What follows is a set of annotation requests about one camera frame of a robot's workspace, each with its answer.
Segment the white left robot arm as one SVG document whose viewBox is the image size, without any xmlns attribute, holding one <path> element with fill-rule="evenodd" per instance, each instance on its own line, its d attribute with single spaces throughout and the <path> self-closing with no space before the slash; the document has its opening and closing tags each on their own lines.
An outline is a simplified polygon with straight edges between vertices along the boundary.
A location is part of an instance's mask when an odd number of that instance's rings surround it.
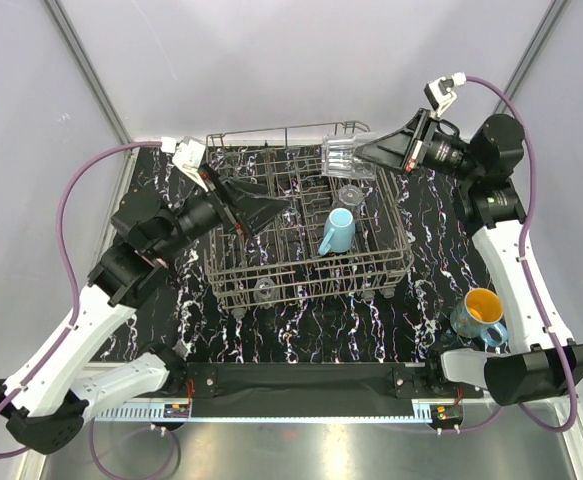
<svg viewBox="0 0 583 480">
<path fill-rule="evenodd" d="M 111 217 L 117 239 L 73 295 L 70 312 L 30 360 L 0 379 L 0 416 L 24 450 L 55 453 L 100 413 L 144 394 L 174 397 L 184 390 L 187 364 L 160 342 L 121 367 L 80 374 L 104 340 L 166 283 L 184 249 L 219 227 L 256 236 L 290 206 L 264 185 L 222 176 L 208 165 L 199 172 L 199 192 L 178 208 L 152 189 L 122 198 Z"/>
</svg>

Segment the light blue ceramic mug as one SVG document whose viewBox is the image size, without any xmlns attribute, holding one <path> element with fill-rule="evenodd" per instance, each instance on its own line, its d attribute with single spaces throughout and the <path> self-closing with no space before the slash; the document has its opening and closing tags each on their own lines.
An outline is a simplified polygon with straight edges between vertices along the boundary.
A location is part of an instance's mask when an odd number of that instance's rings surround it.
<svg viewBox="0 0 583 480">
<path fill-rule="evenodd" d="M 325 256 L 329 253 L 341 254 L 348 252 L 353 245 L 355 230 L 355 219 L 348 209 L 333 209 L 329 213 L 324 226 L 318 255 Z"/>
</svg>

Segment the clear glass cup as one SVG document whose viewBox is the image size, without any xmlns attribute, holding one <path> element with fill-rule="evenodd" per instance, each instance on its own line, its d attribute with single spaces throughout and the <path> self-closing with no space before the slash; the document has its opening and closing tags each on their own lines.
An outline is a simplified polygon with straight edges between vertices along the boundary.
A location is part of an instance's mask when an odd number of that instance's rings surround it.
<svg viewBox="0 0 583 480">
<path fill-rule="evenodd" d="M 376 167 L 355 156 L 355 150 L 378 138 L 375 132 L 327 135 L 322 140 L 322 174 L 349 180 L 374 180 Z"/>
<path fill-rule="evenodd" d="M 364 194 L 359 187 L 348 184 L 340 188 L 337 200 L 344 208 L 355 210 L 363 203 Z"/>
<path fill-rule="evenodd" d="M 261 307 L 272 307 L 279 297 L 279 287 L 272 278 L 263 277 L 256 282 L 253 291 L 253 299 Z"/>
</svg>

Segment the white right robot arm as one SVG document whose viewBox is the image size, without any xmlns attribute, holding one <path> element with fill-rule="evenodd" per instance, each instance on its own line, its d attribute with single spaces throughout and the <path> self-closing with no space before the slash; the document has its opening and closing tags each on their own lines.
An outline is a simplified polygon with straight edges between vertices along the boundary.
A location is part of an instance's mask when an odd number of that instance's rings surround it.
<svg viewBox="0 0 583 480">
<path fill-rule="evenodd" d="M 456 215 L 491 276 L 504 309 L 509 351 L 438 347 L 424 385 L 446 397 L 460 383 L 500 406 L 566 396 L 583 379 L 583 343 L 562 320 L 544 283 L 523 206 L 511 180 L 526 155 L 525 131 L 507 114 L 489 116 L 465 142 L 456 127 L 421 109 L 401 129 L 357 146 L 354 156 L 399 174 L 426 168 L 457 180 Z"/>
</svg>

